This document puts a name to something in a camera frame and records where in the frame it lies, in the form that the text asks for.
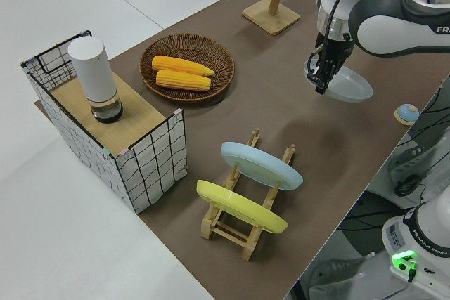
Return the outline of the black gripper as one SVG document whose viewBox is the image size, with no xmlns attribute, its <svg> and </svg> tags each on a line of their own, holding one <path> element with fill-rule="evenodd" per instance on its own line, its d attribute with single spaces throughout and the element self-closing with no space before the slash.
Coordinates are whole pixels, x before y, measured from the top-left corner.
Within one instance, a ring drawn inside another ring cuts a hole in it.
<svg viewBox="0 0 450 300">
<path fill-rule="evenodd" d="M 326 64 L 316 66 L 307 63 L 307 79 L 316 82 L 315 91 L 321 95 L 326 92 L 330 81 L 333 78 L 333 72 L 339 72 L 346 59 L 350 57 L 355 46 L 354 40 L 336 41 L 329 39 L 326 49 Z"/>
</svg>

